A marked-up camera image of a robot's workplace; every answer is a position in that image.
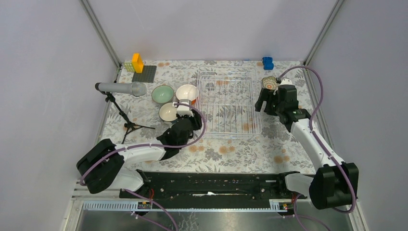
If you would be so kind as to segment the small white floral bowl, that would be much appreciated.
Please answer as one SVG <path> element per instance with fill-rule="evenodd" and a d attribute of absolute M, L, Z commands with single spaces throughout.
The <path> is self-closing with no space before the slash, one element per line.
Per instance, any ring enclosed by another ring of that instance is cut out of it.
<path fill-rule="evenodd" d="M 278 82 L 275 77 L 268 76 L 262 78 L 262 87 L 268 90 L 277 90 L 278 89 Z"/>

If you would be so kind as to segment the teal and white bowl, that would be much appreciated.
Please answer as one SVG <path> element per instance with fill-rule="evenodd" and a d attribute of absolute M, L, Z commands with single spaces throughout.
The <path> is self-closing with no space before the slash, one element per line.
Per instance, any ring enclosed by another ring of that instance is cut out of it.
<path fill-rule="evenodd" d="M 176 122 L 177 118 L 177 108 L 174 106 L 173 102 L 166 103 L 161 106 L 159 110 L 159 117 L 165 123 L 174 123 Z"/>

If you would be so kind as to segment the mint green bowl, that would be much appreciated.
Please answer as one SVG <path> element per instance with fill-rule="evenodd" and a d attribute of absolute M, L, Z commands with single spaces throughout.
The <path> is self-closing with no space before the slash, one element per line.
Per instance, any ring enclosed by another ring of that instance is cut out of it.
<path fill-rule="evenodd" d="M 156 103 L 168 103 L 173 100 L 174 90 L 168 85 L 160 85 L 152 91 L 152 100 Z"/>

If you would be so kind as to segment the orange bowl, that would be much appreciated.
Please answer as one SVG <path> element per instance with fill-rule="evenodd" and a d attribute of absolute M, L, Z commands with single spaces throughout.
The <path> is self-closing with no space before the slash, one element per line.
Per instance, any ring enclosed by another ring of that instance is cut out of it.
<path fill-rule="evenodd" d="M 197 87 L 192 84 L 182 85 L 177 89 L 176 97 L 179 101 L 189 100 L 191 101 L 191 105 L 194 105 L 198 97 Z"/>

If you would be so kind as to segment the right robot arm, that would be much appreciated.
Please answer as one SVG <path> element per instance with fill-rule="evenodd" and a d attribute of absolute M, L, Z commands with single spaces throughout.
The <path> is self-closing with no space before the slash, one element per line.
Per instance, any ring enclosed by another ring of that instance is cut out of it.
<path fill-rule="evenodd" d="M 339 211 L 349 205 L 346 212 L 352 212 L 357 202 L 358 167 L 338 156 L 314 128 L 310 113 L 299 108 L 296 87 L 283 84 L 276 90 L 263 88 L 255 111 L 277 116 L 300 142 L 316 170 L 313 177 L 295 171 L 282 173 L 283 181 L 276 185 L 278 196 L 288 198 L 296 192 L 310 199 L 316 209 Z"/>

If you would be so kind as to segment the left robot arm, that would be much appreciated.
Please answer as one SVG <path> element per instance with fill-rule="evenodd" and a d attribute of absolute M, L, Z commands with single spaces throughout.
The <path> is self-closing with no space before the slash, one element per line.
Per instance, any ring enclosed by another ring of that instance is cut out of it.
<path fill-rule="evenodd" d="M 106 189 L 128 189 L 138 198 L 149 193 L 149 185 L 142 174 L 129 170 L 134 163 L 163 161 L 177 155 L 184 147 L 197 142 L 196 130 L 205 131 L 205 119 L 199 113 L 180 118 L 172 127 L 151 142 L 134 145 L 114 144 L 103 139 L 76 164 L 81 175 L 80 185 L 91 194 Z"/>

